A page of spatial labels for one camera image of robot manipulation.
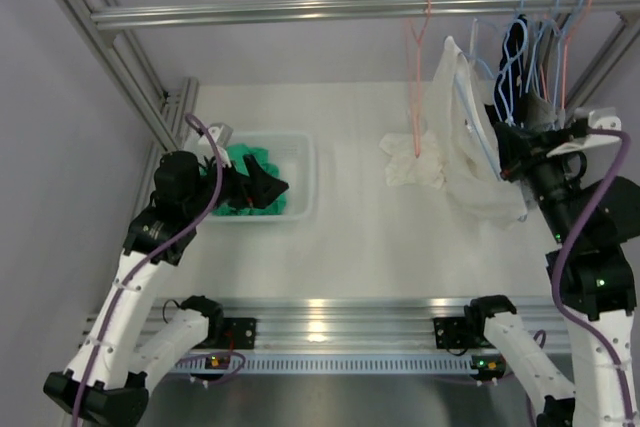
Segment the green tank top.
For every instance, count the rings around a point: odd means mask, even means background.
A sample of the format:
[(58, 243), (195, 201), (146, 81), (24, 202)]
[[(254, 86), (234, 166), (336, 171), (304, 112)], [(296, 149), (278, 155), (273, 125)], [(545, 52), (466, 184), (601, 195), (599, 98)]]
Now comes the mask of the green tank top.
[(287, 205), (285, 191), (265, 208), (258, 208), (250, 198), (251, 183), (245, 163), (247, 156), (252, 156), (255, 164), (267, 175), (280, 180), (280, 169), (271, 161), (269, 150), (238, 143), (228, 147), (227, 154), (235, 168), (235, 174), (228, 176), (229, 171), (224, 169), (223, 200), (217, 204), (211, 214), (219, 217), (282, 215)]

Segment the white tank top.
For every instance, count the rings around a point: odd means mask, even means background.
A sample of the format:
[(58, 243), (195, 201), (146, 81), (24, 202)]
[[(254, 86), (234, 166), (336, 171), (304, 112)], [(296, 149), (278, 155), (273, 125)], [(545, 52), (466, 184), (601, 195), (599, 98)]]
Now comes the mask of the white tank top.
[(507, 227), (518, 221), (510, 225), (497, 223), (481, 216), (473, 208), (482, 193), (483, 180), (476, 176), (475, 163), (479, 155), (472, 152), (474, 138), (470, 136), (464, 107), (454, 86), (456, 58), (461, 52), (453, 37), (445, 38), (436, 72), (424, 97), (428, 131), (435, 136), (440, 149), (445, 189), (451, 200), (479, 219)]

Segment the light blue hanger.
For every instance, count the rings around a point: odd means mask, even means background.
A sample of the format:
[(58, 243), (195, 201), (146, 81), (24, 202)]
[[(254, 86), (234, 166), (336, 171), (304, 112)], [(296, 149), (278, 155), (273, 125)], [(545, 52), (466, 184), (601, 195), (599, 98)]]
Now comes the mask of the light blue hanger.
[(500, 177), (498, 141), (492, 115), (493, 90), (497, 70), (492, 70), (478, 53), (478, 29), (485, 21), (476, 18), (471, 25), (469, 50), (456, 58), (454, 86), (464, 107), (470, 136), (474, 138), (473, 153), (479, 155), (476, 176), (483, 180), (483, 190), (473, 208), (481, 216), (510, 225), (527, 218), (526, 190), (521, 183), (510, 183)]

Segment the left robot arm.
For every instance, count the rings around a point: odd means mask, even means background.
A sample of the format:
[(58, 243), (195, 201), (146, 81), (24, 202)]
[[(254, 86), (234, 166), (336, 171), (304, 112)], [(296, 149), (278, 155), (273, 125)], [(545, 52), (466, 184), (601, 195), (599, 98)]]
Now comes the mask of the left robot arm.
[(189, 151), (161, 157), (148, 205), (128, 228), (119, 266), (100, 312), (77, 354), (48, 375), (43, 391), (71, 423), (135, 426), (160, 380), (190, 351), (219, 344), (223, 307), (205, 296), (178, 305), (171, 321), (141, 349), (138, 338), (160, 287), (179, 266), (197, 226), (219, 205), (266, 208), (289, 188), (252, 155), (246, 170), (219, 156)]

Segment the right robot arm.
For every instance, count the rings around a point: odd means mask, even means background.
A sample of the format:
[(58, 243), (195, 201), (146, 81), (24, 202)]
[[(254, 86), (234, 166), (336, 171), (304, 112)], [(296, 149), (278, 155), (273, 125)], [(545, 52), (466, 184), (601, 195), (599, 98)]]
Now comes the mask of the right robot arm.
[(573, 377), (567, 379), (504, 295), (465, 307), (465, 331), (504, 358), (538, 426), (636, 426), (631, 331), (637, 308), (622, 245), (639, 235), (639, 187), (620, 176), (628, 134), (584, 121), (535, 132), (494, 127), (505, 181), (522, 181), (559, 246), (546, 256), (551, 298), (563, 316)]

